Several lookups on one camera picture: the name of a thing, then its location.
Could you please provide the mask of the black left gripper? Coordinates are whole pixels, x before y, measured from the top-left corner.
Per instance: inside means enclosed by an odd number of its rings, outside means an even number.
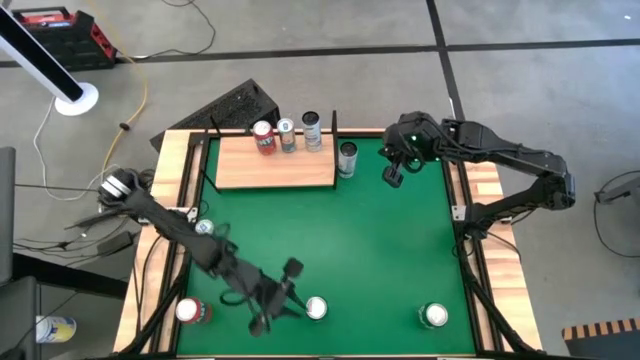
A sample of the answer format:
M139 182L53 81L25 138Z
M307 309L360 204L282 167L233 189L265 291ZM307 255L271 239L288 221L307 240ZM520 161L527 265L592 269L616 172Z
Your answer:
M296 258L289 258L283 267L281 286L286 296L299 307L306 304L298 296L295 290L294 279L302 273L304 265ZM302 314L283 306L283 301L278 301L276 291L280 289L279 283L265 275L255 265L238 260L229 269L221 274L222 279L229 286L219 297L220 302L226 306L239 306L254 300L261 308L249 322L249 333L253 337L260 337L271 330L270 322L281 317L301 318Z

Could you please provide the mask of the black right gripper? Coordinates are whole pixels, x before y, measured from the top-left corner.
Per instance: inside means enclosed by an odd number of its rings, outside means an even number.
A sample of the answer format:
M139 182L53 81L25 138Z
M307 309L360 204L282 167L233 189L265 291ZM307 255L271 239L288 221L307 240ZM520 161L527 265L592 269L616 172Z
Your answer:
M402 114L383 133L382 156L388 160L431 162L445 155L442 129L433 117L424 112ZM404 180L402 163L392 162L385 167L383 180L399 188Z

